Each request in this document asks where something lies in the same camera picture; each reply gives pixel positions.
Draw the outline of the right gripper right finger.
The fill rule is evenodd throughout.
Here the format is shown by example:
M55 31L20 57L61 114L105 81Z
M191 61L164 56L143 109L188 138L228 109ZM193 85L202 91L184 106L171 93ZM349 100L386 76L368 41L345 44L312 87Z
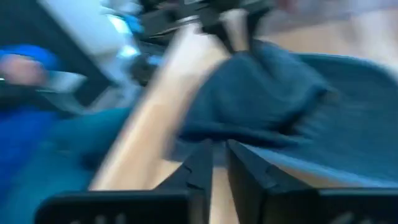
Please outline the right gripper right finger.
M398 224L398 189L317 189L237 141L226 153L240 224Z

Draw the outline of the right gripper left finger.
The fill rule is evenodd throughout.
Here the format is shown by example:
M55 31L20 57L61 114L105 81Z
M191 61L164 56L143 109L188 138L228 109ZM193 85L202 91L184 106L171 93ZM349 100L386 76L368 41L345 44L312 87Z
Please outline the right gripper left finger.
M152 190L89 191L44 200L34 224L209 224L213 174L210 140L202 141Z

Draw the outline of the blue denim baseball cap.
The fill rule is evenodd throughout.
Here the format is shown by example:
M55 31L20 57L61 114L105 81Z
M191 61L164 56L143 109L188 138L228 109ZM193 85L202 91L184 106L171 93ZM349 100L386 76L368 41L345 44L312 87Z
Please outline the blue denim baseball cap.
M179 137L232 139L293 170L398 187L398 81L369 60L255 41L210 75Z

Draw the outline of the person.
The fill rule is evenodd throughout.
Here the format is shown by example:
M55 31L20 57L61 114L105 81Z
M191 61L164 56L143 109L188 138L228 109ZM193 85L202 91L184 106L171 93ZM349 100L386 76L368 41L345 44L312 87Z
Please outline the person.
M86 190L129 114L116 108L63 119L0 96L0 224L33 224L47 197Z

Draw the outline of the person's hand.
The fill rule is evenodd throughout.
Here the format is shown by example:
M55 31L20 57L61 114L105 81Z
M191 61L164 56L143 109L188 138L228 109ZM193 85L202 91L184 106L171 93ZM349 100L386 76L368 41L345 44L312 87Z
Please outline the person's hand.
M30 57L9 54L0 59L0 74L15 85L41 85L46 80L42 64Z

